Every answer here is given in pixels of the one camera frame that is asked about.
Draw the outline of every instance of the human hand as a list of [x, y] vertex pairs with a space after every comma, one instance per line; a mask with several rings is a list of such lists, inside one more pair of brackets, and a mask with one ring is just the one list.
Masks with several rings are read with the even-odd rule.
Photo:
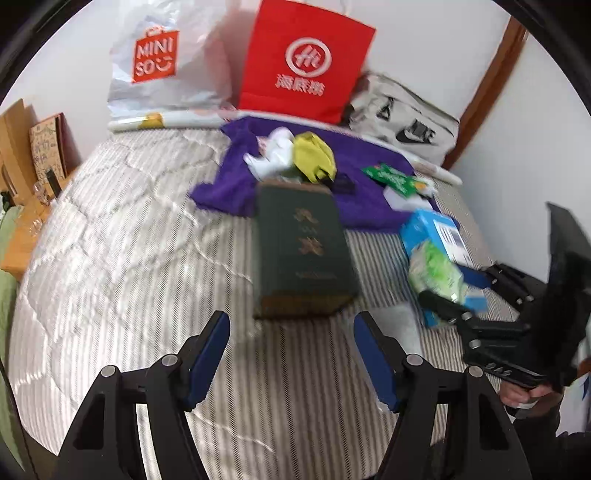
[[530, 416], [544, 415], [562, 400], [562, 394], [556, 393], [549, 385], [538, 385], [528, 391], [505, 381], [501, 382], [499, 397], [505, 405], [514, 408], [519, 407], [520, 403], [532, 403], [538, 400]]

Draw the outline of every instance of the haidilao logo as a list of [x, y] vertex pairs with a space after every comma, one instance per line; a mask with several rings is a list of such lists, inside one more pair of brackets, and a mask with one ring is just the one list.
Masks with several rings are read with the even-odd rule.
[[298, 38], [285, 51], [285, 61], [292, 72], [307, 78], [322, 75], [329, 69], [332, 55], [324, 42], [317, 38]]

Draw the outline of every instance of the purple towel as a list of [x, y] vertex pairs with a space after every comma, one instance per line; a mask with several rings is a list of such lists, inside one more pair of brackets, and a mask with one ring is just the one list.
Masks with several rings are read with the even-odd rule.
[[294, 135], [304, 132], [317, 134], [332, 149], [337, 170], [348, 175], [355, 183], [354, 194], [335, 194], [344, 228], [397, 233], [410, 217], [410, 212], [392, 210], [382, 194], [384, 187], [361, 171], [364, 167], [386, 163], [412, 175], [413, 168], [401, 154], [337, 132], [251, 116], [222, 127], [232, 144], [217, 172], [215, 182], [198, 184], [190, 193], [197, 206], [231, 215], [253, 216], [257, 180], [248, 170], [243, 157], [245, 153], [259, 156], [256, 138], [267, 137], [278, 127], [287, 127]]

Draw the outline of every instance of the blue gripper pad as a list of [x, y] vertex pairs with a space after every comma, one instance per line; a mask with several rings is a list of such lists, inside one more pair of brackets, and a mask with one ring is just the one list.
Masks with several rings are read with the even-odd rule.
[[207, 338], [203, 350], [191, 369], [189, 396], [185, 399], [187, 405], [194, 408], [198, 403], [205, 400], [229, 338], [230, 317], [227, 313], [220, 312], [216, 326]]
[[388, 365], [386, 357], [384, 357], [363, 317], [359, 314], [353, 322], [353, 336], [380, 402], [385, 403], [390, 410], [395, 410], [398, 398], [394, 372]]
[[464, 282], [482, 289], [491, 287], [491, 281], [485, 273], [479, 272], [478, 270], [472, 270], [471, 268], [464, 267], [464, 265], [460, 264], [456, 264], [456, 266], [460, 269], [462, 275], [464, 275]]

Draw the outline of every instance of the white wall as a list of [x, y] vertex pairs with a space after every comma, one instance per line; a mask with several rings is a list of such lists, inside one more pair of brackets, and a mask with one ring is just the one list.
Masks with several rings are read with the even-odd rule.
[[[93, 0], [35, 55], [7, 98], [23, 97], [37, 119], [64, 112], [81, 158], [106, 136], [109, 49], [120, 29], [120, 0]], [[314, 0], [377, 28], [369, 67], [386, 72], [459, 117], [496, 52], [508, 15], [492, 0]], [[232, 83], [241, 84], [259, 0], [226, 0], [223, 26]]]
[[453, 168], [497, 259], [546, 280], [548, 214], [591, 233], [591, 117], [544, 48], [527, 40], [501, 97]]

